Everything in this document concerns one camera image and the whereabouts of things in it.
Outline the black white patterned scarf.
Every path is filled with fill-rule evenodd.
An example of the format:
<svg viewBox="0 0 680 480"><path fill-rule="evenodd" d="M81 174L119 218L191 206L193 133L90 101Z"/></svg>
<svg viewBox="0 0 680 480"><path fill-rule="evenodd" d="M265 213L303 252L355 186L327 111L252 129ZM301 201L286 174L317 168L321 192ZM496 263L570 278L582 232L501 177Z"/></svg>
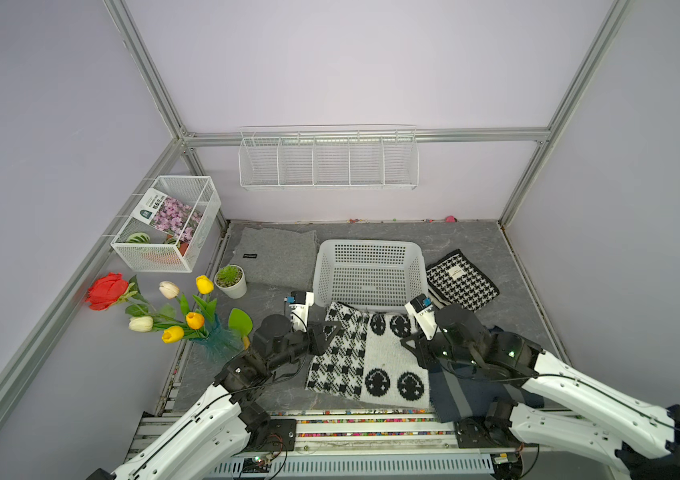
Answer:
<svg viewBox="0 0 680 480"><path fill-rule="evenodd" d="M430 406L428 371L401 340L419 331L400 313L358 310L332 303L327 321L341 324L327 351L309 368L306 388L364 403L412 409Z"/></svg>

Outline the navy blue striped scarf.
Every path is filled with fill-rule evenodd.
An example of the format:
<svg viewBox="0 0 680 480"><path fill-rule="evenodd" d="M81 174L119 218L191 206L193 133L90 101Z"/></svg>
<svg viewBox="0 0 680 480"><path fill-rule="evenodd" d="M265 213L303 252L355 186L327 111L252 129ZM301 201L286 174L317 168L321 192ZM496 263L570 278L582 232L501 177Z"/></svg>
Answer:
<svg viewBox="0 0 680 480"><path fill-rule="evenodd" d="M532 408L546 407L540 395L506 383L473 380L471 368L458 368L454 375L442 366L427 369L430 403L442 422L457 422L466 417L484 417L495 400L511 400Z"/></svg>

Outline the small houndstooth scarf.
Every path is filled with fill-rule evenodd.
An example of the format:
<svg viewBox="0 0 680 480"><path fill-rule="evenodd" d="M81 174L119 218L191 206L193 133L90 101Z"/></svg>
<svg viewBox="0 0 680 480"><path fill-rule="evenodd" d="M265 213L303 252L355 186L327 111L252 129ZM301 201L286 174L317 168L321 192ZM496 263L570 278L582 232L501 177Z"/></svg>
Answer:
<svg viewBox="0 0 680 480"><path fill-rule="evenodd" d="M460 305L475 312L500 295L500 290L461 250L426 267L428 295L441 309Z"/></svg>

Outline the white plastic perforated basket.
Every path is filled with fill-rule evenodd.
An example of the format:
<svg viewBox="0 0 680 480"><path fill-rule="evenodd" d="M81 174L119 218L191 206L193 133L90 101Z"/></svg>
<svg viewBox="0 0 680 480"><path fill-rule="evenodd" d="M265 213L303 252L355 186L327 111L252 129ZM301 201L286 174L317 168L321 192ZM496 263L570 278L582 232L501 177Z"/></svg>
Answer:
<svg viewBox="0 0 680 480"><path fill-rule="evenodd" d="M335 239L320 245L313 293L321 307L341 302L365 311L403 312L427 291L425 261L415 243Z"/></svg>

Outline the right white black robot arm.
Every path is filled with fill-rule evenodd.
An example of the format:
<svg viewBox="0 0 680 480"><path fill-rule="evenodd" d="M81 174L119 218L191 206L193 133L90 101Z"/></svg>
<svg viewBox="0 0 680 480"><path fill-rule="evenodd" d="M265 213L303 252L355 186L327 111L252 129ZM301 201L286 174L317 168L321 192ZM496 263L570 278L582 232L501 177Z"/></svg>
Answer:
<svg viewBox="0 0 680 480"><path fill-rule="evenodd" d="M486 414L458 421L458 438L503 447L549 446L598 461L632 479L680 479L680 405L664 408L615 390L513 332L490 330L460 305L436 308L420 295L406 305L416 331L401 340L420 366L512 387L562 406L547 413L495 399Z"/></svg>

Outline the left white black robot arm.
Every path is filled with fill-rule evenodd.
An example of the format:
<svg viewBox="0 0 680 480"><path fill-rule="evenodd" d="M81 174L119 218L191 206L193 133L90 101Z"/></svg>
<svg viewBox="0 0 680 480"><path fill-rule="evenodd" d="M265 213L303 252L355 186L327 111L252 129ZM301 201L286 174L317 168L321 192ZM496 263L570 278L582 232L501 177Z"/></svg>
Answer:
<svg viewBox="0 0 680 480"><path fill-rule="evenodd" d="M262 391L292 376L277 370L308 355L327 352L343 331L339 321L318 321L295 330L284 315L266 317L251 346L229 360L183 416L148 447L113 471L91 479L203 479L243 451L270 448L283 460L295 448L296 422L273 420L257 399Z"/></svg>

